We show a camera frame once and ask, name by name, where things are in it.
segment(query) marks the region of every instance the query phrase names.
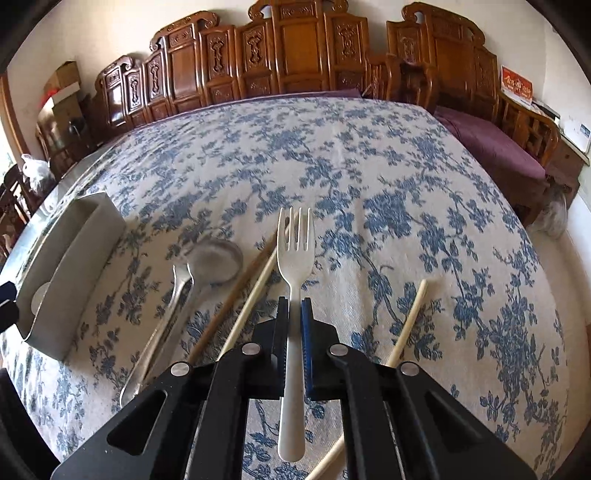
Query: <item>metal screw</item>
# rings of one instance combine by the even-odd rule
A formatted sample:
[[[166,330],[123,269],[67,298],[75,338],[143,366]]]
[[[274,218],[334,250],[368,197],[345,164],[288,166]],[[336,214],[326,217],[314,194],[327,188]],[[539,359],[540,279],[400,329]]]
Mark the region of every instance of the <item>metal screw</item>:
[[[244,355],[256,355],[260,351],[261,351],[261,346],[258,343],[253,343],[253,342],[246,343],[242,347],[242,353],[244,353]]]
[[[178,362],[170,367],[170,373],[175,377],[183,377],[189,373],[191,367],[185,362]]]
[[[330,347],[329,352],[334,356],[345,356],[349,352],[349,349],[342,343],[336,343]]]
[[[400,365],[400,371],[403,375],[407,375],[408,377],[416,377],[421,369],[415,362],[404,362]]]

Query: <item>metal spoon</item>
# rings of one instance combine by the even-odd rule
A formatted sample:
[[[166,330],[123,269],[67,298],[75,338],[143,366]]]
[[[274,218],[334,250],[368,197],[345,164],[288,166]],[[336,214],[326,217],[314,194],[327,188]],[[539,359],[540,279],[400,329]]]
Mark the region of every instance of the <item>metal spoon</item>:
[[[158,323],[121,391],[119,397],[121,407],[127,405],[147,385],[148,379],[152,380],[168,368],[185,325],[190,316],[195,313],[196,300],[203,287],[230,281],[240,272],[242,263],[242,251],[236,244],[228,240],[212,238],[195,245],[188,254],[185,264],[173,266],[175,272],[173,298],[167,306],[166,315]],[[179,283],[184,280],[178,288],[177,278]],[[173,313],[178,303],[175,294],[178,290],[177,296],[180,295],[180,291],[188,280],[193,283],[191,290],[181,312],[174,319]]]

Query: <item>purple cushion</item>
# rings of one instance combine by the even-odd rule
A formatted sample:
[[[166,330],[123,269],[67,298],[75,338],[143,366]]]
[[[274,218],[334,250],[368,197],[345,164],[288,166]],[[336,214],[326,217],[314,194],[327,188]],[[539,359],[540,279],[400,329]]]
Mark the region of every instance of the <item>purple cushion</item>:
[[[502,167],[532,179],[545,179],[544,167],[493,123],[442,106],[435,110],[435,117],[489,174],[489,170]]]

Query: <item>wooden cabinet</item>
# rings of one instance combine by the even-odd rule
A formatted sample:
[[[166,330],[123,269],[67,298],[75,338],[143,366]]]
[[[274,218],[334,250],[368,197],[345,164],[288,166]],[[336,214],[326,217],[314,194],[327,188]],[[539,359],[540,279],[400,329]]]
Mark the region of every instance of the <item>wooden cabinet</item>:
[[[567,138],[560,136],[558,146],[546,165],[546,175],[563,186],[566,205],[570,207],[579,189],[579,175],[589,160]]]

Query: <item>wooden chopstick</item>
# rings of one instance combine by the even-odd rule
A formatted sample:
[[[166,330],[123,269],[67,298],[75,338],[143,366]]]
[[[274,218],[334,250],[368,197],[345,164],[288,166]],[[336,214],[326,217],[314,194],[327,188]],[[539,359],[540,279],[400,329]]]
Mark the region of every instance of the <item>wooden chopstick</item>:
[[[297,212],[294,217],[294,223],[296,223],[298,221],[299,217],[300,217],[300,214],[299,214],[299,212]],[[240,337],[240,333],[242,332],[242,329],[244,328],[245,323],[248,321],[249,317],[251,316],[251,312],[256,304],[256,301],[261,296],[261,293],[262,293],[263,289],[265,288],[265,284],[267,283],[267,280],[271,276],[271,272],[273,272],[273,270],[276,266],[277,266],[277,245],[275,245],[275,249],[273,250],[273,253],[269,257],[269,260],[267,260],[267,264],[265,265],[265,268],[263,268],[261,275],[259,275],[258,280],[256,281],[254,287],[252,288],[252,291],[250,292],[248,298],[246,299],[246,302],[244,303],[244,306],[242,307],[242,310],[240,311],[240,314],[238,315],[238,318],[236,319],[236,322],[234,323],[234,326],[232,327],[232,330],[230,331],[230,334],[228,335],[226,342],[223,344],[222,351],[220,351],[220,353],[217,357],[217,360],[220,360],[222,355],[224,353],[226,353],[228,350],[231,350],[232,348],[234,348],[234,344],[236,343],[236,341]]]
[[[201,334],[201,337],[199,337],[197,343],[193,346],[193,348],[191,348],[191,352],[187,358],[188,363],[191,365],[195,364],[199,356],[205,350],[205,347],[209,344],[211,338],[217,332],[219,326],[225,320],[226,315],[230,312],[230,310],[232,310],[232,307],[236,303],[236,300],[238,299],[242,290],[246,287],[246,284],[248,284],[248,281],[256,274],[256,272],[261,268],[261,265],[271,255],[276,244],[277,231],[275,231],[275,234],[267,240],[265,243],[265,248],[263,248],[258,253],[256,258],[250,263],[250,265],[248,265],[248,268],[240,275],[222,307],[205,327],[205,330]]]
[[[408,313],[408,317],[406,322],[404,322],[404,326],[402,327],[402,332],[396,340],[396,345],[392,349],[388,360],[386,361],[386,365],[388,367],[396,367],[400,362],[400,354],[408,341],[408,337],[410,336],[410,332],[413,331],[414,322],[417,320],[418,311],[423,304],[423,298],[427,292],[427,280],[421,280],[421,284],[418,286],[417,295],[414,297],[413,306]],[[336,460],[336,458],[343,452],[345,449],[345,437],[341,435],[336,443],[332,446],[329,452],[324,456],[324,458],[314,467],[314,469],[310,472],[310,474],[306,477],[306,480],[317,480],[320,476],[326,472],[328,467]]]

